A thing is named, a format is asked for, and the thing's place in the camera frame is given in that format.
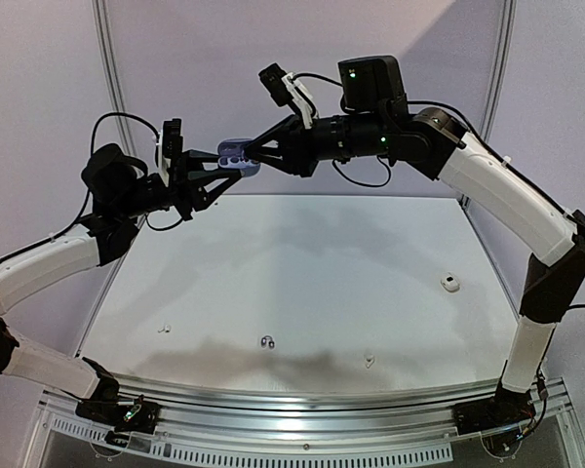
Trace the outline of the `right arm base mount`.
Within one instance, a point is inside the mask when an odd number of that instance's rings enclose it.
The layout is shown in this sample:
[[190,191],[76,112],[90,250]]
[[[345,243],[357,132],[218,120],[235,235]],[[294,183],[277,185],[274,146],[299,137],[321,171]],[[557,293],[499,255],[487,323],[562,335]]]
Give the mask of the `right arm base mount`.
[[454,405],[451,414],[458,434],[466,435],[531,419],[535,408],[528,392],[499,387],[491,397]]

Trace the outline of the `blue-grey earbud charging case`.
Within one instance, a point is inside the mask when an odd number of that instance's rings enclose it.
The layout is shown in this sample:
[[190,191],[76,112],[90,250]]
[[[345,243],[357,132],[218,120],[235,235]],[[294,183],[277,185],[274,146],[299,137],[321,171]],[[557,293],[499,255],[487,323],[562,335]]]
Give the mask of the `blue-grey earbud charging case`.
[[247,138],[231,138],[222,141],[217,147],[218,167],[240,171],[243,177],[255,176],[260,170],[260,163],[245,155],[245,148],[251,142]]

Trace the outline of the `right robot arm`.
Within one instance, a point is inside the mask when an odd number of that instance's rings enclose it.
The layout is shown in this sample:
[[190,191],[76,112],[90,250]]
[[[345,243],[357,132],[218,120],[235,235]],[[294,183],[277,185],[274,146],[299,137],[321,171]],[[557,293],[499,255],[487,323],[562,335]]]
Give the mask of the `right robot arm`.
[[323,118],[296,74],[277,64],[261,70],[271,98],[292,113],[255,138],[249,154],[300,177],[328,160],[376,156],[407,163],[481,205],[530,248],[517,329],[497,394],[484,410],[491,424],[504,425],[521,411],[522,396],[585,280],[585,217],[565,211],[439,105],[411,112],[396,58],[351,58],[338,72],[341,113]]

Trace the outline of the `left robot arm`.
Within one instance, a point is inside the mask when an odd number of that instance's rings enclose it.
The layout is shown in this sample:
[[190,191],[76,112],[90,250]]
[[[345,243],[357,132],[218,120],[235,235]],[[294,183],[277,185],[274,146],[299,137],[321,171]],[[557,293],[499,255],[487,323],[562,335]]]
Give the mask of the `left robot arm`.
[[57,388],[85,400],[103,422],[118,422],[125,402],[108,370],[26,338],[7,326],[5,315],[65,278],[122,257],[139,231],[138,217],[176,208],[182,220],[189,220],[256,169],[239,159],[179,150],[163,159],[161,171],[151,173],[116,143],[96,150],[81,173],[93,196],[92,212],[30,250],[0,260],[0,375]]

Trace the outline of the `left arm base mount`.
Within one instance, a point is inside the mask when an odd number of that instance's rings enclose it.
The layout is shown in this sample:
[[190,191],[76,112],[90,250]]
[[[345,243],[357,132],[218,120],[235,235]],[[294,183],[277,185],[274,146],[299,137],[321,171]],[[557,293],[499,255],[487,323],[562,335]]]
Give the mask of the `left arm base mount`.
[[115,432],[155,432],[162,407],[142,395],[122,400],[115,387],[97,389],[93,395],[81,400],[75,414],[93,422],[112,426]]

